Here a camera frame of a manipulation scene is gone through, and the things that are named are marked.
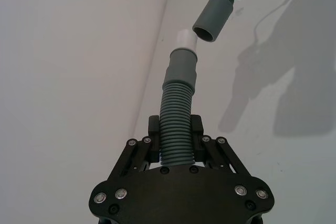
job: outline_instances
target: black metal plate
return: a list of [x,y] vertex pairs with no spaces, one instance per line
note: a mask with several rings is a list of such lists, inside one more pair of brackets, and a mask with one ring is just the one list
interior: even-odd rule
[[[274,205],[273,194],[259,178],[198,166],[198,172],[191,173],[190,167],[169,167],[168,174],[156,168],[102,182],[90,196],[90,210],[118,224],[246,224]],[[246,187],[246,196],[235,193],[237,185]],[[114,196],[120,188],[128,192],[124,199]],[[268,198],[258,198],[258,189],[265,190]],[[107,198],[96,204],[93,198],[100,192]],[[253,201],[256,209],[247,209],[247,201]],[[116,214],[109,213],[113,204],[119,206]]]

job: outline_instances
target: bolt head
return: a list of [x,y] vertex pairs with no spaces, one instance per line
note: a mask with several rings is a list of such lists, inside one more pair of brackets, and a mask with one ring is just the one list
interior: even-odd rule
[[128,141],[128,145],[131,145],[131,146],[132,146],[132,145],[135,145],[135,144],[136,144],[136,141],[135,141],[135,140],[129,140],[129,141]]
[[161,174],[168,174],[169,173],[169,168],[165,167],[165,166],[162,166],[161,169],[160,169],[160,173]]
[[257,190],[256,193],[257,193],[257,196],[260,199],[267,199],[268,198],[268,194],[264,190]]
[[191,172],[191,173],[198,173],[198,168],[197,168],[197,166],[191,166],[190,168],[189,168],[189,171]]
[[220,143],[220,144],[224,144],[224,143],[225,143],[225,139],[222,138],[222,137],[219,138],[217,141],[218,141],[218,143]]
[[210,141],[210,137],[208,137],[208,136],[203,136],[203,137],[202,137],[202,141],[203,141],[203,142],[209,142],[209,141]]
[[110,214],[115,215],[117,212],[119,212],[119,206],[117,204],[111,205],[109,212]]
[[115,197],[117,199],[123,199],[124,197],[126,197],[126,195],[127,195],[127,191],[126,191],[126,189],[123,189],[123,188],[121,188],[121,189],[119,189],[115,192]]
[[236,186],[235,192],[240,196],[245,196],[247,194],[247,190],[244,186]]
[[97,204],[103,203],[105,200],[106,200],[105,193],[98,193],[93,199],[94,203],[97,203]]
[[256,210],[257,206],[256,204],[252,201],[252,200],[248,200],[245,202],[245,206],[248,210],[250,211],[254,211]]

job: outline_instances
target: gray pipe fitting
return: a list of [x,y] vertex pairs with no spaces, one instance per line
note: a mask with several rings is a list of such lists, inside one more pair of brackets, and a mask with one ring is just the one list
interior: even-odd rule
[[179,48],[170,55],[169,66],[163,82],[163,88],[169,83],[183,83],[195,93],[196,83],[196,53],[188,49]]
[[214,42],[233,11],[230,0],[209,0],[193,26],[197,36]]

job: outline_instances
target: hex bolt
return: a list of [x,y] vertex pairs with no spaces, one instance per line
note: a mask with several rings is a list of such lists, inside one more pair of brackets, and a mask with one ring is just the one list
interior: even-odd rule
[[103,203],[105,200],[106,200],[105,193],[98,193],[93,199],[94,203],[97,203],[97,204]]

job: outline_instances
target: gray plastic pipe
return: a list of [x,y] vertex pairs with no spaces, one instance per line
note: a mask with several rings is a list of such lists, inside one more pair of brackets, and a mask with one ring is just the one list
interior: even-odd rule
[[234,0],[209,0],[193,26],[197,36],[214,42],[233,11]]
[[161,164],[166,166],[194,164],[191,132],[191,103],[196,82],[197,36],[182,30],[162,85],[160,109]]

